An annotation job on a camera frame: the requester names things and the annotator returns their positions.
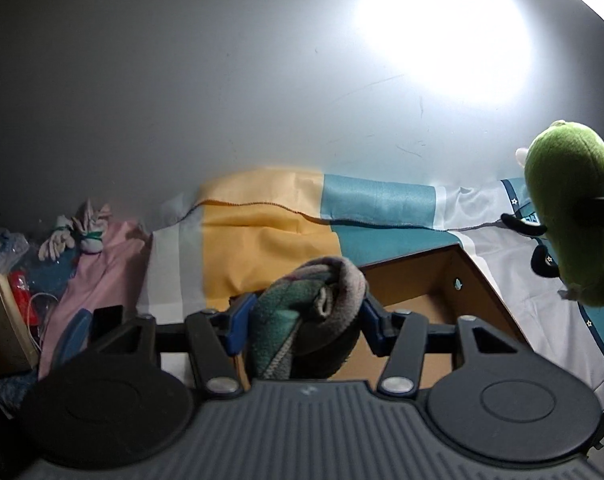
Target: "stuffed toy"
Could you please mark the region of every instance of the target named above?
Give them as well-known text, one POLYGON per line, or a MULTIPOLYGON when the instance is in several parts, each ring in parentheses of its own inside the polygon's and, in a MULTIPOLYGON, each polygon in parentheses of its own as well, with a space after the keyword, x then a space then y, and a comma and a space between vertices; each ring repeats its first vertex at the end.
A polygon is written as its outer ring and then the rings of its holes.
POLYGON ((561 278, 560 294, 588 306, 604 306, 604 142, 578 123, 556 121, 516 158, 540 224, 503 214, 504 224, 528 236, 546 235, 531 259, 535 273, 561 278))
POLYGON ((84 204, 82 220, 73 217, 73 224, 80 238, 80 249, 85 254, 98 254, 102 252, 102 235, 109 227, 111 208, 108 204, 98 211, 93 210, 91 200, 84 204))

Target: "ribbed black surface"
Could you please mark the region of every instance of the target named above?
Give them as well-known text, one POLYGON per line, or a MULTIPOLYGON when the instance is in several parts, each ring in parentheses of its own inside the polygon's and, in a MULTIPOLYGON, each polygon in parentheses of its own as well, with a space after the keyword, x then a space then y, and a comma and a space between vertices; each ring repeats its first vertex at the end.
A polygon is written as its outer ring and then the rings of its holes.
POLYGON ((256 383, 207 403, 184 437, 153 459, 112 472, 40 462, 29 480, 588 480, 586 462, 504 470, 473 462, 433 436, 410 404, 364 383, 256 383))

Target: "red object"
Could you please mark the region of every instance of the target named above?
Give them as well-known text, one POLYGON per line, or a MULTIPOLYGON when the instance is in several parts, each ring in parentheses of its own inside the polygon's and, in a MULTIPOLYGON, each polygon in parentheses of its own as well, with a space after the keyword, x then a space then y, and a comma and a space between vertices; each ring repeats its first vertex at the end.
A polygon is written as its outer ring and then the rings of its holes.
POLYGON ((37 326, 38 316, 35 314, 32 306, 27 316, 29 303, 31 302, 31 293, 29 292, 29 285, 26 282, 24 273, 21 270, 11 272, 9 274, 9 284, 11 285, 11 291, 13 292, 13 297, 15 298, 15 303, 18 305, 22 319, 27 326, 37 326))

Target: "pink fabric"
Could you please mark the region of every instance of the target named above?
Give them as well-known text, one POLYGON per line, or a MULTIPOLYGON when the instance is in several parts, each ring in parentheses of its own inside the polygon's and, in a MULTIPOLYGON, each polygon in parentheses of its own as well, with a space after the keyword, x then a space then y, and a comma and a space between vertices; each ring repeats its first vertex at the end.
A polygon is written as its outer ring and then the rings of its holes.
POLYGON ((48 320, 40 357, 41 379, 48 374, 56 345, 78 310, 119 304, 125 312, 135 310, 148 263, 148 248, 139 232, 134 222, 110 222, 102 252, 80 257, 76 275, 48 320))

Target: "metal bolt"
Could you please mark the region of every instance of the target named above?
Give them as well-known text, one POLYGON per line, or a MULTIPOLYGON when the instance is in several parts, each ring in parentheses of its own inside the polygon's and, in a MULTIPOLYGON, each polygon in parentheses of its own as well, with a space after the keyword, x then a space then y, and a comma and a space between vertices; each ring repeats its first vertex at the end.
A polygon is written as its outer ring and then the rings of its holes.
POLYGON ((207 390, 212 394, 232 394, 239 388, 240 385, 231 377, 213 377, 207 381, 207 390))
POLYGON ((400 395, 409 393, 415 385, 406 377, 387 377, 381 386, 386 393, 400 395))

